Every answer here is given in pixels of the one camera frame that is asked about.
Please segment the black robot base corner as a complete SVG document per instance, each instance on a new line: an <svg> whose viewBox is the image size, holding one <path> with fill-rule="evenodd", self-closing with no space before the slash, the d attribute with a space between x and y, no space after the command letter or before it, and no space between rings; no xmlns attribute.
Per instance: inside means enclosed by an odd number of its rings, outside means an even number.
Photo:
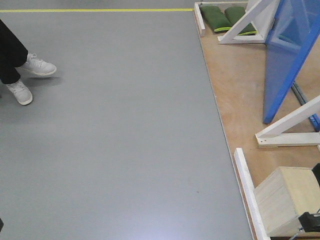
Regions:
<svg viewBox="0 0 320 240"><path fill-rule="evenodd" d="M2 231L3 226L4 226L4 223L3 223L2 219L0 218L0 232Z"/></svg>

